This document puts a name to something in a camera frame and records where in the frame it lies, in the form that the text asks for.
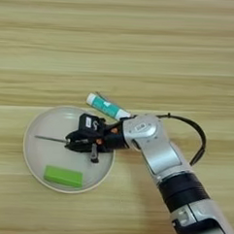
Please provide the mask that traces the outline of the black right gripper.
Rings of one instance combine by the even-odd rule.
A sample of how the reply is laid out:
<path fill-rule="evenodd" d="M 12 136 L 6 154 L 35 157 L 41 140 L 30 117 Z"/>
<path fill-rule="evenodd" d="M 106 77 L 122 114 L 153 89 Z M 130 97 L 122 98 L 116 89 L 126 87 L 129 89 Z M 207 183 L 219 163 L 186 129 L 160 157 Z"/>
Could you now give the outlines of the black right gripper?
<path fill-rule="evenodd" d="M 90 161 L 97 164 L 99 163 L 99 153 L 128 149 L 124 140 L 123 121 L 107 124 L 103 118 L 96 117 L 92 121 L 92 129 L 87 135 L 80 129 L 67 134 L 65 139 L 70 142 L 65 148 L 79 153 L 90 152 Z"/>

